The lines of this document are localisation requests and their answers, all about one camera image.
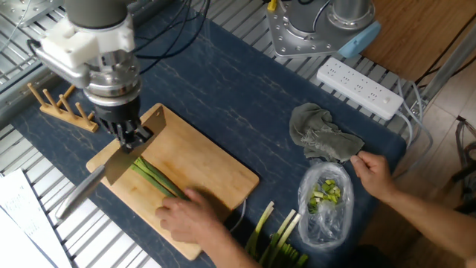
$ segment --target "power strip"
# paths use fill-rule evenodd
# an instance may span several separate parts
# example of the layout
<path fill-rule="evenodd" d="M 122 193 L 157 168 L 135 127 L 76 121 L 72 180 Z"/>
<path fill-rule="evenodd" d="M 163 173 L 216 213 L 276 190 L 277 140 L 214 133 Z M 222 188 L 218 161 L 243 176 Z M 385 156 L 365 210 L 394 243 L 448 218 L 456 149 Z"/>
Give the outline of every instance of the power strip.
<path fill-rule="evenodd" d="M 318 79 L 385 120 L 403 103 L 402 97 L 332 57 L 319 68 Z"/>

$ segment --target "white paper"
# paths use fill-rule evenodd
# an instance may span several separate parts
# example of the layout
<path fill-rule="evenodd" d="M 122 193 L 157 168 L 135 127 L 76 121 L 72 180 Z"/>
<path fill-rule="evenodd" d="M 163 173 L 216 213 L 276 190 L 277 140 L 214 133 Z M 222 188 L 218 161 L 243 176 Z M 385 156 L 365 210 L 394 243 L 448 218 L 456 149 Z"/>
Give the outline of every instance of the white paper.
<path fill-rule="evenodd" d="M 3 267 L 54 267 L 3 209 L 0 209 L 0 223 Z"/>
<path fill-rule="evenodd" d="M 68 256 L 22 170 L 0 178 L 0 206 L 56 267 L 71 267 Z M 29 256 L 29 252 L 23 252 L 23 255 Z"/>

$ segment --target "plastic bag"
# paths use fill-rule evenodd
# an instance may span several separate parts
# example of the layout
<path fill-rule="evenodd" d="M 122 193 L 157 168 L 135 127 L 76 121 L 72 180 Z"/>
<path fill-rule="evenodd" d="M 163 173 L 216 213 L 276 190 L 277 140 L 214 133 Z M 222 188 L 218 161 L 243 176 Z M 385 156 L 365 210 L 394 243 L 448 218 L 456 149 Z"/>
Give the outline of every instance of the plastic bag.
<path fill-rule="evenodd" d="M 318 212 L 310 214 L 309 200 L 315 187 L 321 191 L 326 179 L 334 179 L 341 189 L 341 198 L 337 204 L 323 201 L 318 205 Z M 300 183 L 298 195 L 298 226 L 302 241 L 314 249 L 329 251 L 340 246 L 349 234 L 354 207 L 354 193 L 349 174 L 340 164 L 329 162 L 314 163 Z"/>

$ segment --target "kitchen knife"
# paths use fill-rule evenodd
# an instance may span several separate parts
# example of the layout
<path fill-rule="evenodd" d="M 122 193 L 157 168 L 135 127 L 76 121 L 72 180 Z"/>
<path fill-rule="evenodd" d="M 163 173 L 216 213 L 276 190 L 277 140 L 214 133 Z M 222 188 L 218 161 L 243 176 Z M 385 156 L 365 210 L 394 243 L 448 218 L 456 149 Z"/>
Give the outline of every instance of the kitchen knife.
<path fill-rule="evenodd" d="M 59 206 L 56 217 L 59 220 L 65 220 L 76 208 L 78 208 L 95 188 L 99 185 L 101 179 L 106 177 L 108 182 L 112 185 L 117 181 L 124 172 L 130 167 L 134 161 L 142 155 L 147 147 L 154 141 L 155 137 L 165 128 L 164 109 L 162 106 L 154 112 L 145 122 L 142 123 L 143 127 L 147 127 L 153 132 L 153 136 L 149 140 L 139 147 L 136 147 L 130 153 L 125 153 L 122 149 L 118 149 L 112 156 L 106 161 L 104 165 L 101 165 L 94 170 L 83 182 L 81 182 L 65 200 Z"/>

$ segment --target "human hand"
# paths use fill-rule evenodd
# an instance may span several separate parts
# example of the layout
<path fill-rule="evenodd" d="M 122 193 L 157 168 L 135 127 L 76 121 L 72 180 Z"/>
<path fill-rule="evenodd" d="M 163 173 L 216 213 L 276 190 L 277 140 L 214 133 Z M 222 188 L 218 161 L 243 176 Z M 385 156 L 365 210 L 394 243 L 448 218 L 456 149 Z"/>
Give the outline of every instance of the human hand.
<path fill-rule="evenodd" d="M 171 232 L 173 240 L 200 244 L 203 237 L 222 224 L 202 195 L 192 189 L 184 193 L 190 201 L 166 197 L 155 215 L 162 219 L 161 227 Z"/>
<path fill-rule="evenodd" d="M 398 191 L 384 156 L 361 151 L 350 161 L 365 190 L 375 198 L 387 202 Z"/>

